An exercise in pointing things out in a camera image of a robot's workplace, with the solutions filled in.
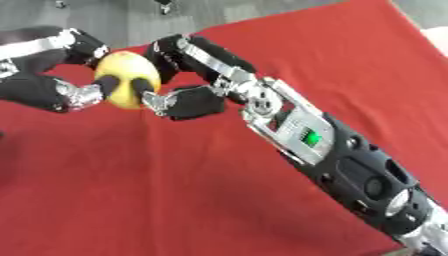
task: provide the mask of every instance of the red cloth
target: red cloth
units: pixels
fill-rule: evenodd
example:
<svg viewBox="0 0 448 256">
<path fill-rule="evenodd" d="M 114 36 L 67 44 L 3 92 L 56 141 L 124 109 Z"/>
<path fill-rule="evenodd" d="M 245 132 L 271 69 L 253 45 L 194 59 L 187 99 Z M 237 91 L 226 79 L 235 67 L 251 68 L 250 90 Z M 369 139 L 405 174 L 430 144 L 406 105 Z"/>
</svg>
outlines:
<svg viewBox="0 0 448 256">
<path fill-rule="evenodd" d="M 447 206 L 447 61 L 392 5 L 352 1 L 201 34 L 365 134 Z M 55 73 L 92 80 L 80 67 Z M 1 255 L 378 255 L 397 246 L 289 166 L 235 106 L 172 123 L 107 103 L 68 115 L 0 104 Z"/>
</svg>

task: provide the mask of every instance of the ball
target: ball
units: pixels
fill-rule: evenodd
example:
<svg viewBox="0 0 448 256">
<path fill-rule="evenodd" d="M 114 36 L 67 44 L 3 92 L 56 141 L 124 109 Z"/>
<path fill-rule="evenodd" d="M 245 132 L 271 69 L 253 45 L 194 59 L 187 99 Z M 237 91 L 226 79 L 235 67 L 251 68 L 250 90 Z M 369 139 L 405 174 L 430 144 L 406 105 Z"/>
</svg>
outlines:
<svg viewBox="0 0 448 256">
<path fill-rule="evenodd" d="M 105 75 L 113 75 L 120 80 L 120 84 L 106 100 L 124 109 L 140 108 L 140 99 L 131 86 L 133 79 L 148 80 L 154 92 L 158 92 L 161 86 L 160 75 L 154 64 L 129 51 L 111 53 L 102 59 L 95 70 L 95 79 Z"/>
</svg>

